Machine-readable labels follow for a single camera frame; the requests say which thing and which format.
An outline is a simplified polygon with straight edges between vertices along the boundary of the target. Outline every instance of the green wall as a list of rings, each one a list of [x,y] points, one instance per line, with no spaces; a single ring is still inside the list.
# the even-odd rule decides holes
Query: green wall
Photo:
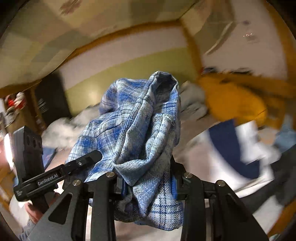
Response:
[[[187,48],[139,57],[110,67],[66,90],[70,111],[76,115],[87,106],[100,102],[104,92],[117,79],[148,79],[158,70],[171,73],[180,85],[197,77]]]

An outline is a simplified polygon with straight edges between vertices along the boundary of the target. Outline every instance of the blue strap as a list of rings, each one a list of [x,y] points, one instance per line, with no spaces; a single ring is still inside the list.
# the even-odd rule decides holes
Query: blue strap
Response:
[[[211,127],[209,133],[217,151],[234,170],[249,179],[259,177],[259,160],[255,160],[249,164],[241,162],[240,146],[233,120],[221,122]]]

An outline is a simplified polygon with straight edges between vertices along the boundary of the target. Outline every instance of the blue plaid shirt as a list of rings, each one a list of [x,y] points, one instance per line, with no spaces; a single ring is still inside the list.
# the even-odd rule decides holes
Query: blue plaid shirt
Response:
[[[66,162],[93,150],[103,158],[81,175],[85,182],[116,169],[128,194],[115,219],[163,230],[183,224],[183,205],[171,193],[170,157],[179,142],[178,82],[156,72],[148,80],[119,79],[103,95],[100,117],[83,130]]]

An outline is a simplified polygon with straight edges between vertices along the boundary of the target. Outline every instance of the screw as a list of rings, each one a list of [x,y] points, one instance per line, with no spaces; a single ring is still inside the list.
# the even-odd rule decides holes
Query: screw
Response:
[[[79,186],[81,184],[81,181],[79,179],[76,179],[72,182],[73,186]]]
[[[114,177],[115,176],[115,173],[114,172],[107,172],[106,173],[106,176],[107,177]]]
[[[218,181],[217,181],[217,184],[218,184],[218,186],[220,186],[220,187],[224,187],[226,183],[225,183],[223,180],[218,180]]]
[[[184,177],[186,177],[186,178],[192,178],[192,176],[193,175],[190,172],[184,173]]]

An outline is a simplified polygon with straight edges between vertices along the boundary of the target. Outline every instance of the blue denim sleeve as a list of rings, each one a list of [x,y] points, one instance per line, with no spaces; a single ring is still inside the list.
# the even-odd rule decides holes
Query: blue denim sleeve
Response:
[[[29,219],[27,225],[23,228],[22,233],[19,235],[19,239],[21,241],[27,241],[27,238],[29,234],[32,232],[34,227],[35,227],[35,224],[31,221],[31,219]]]

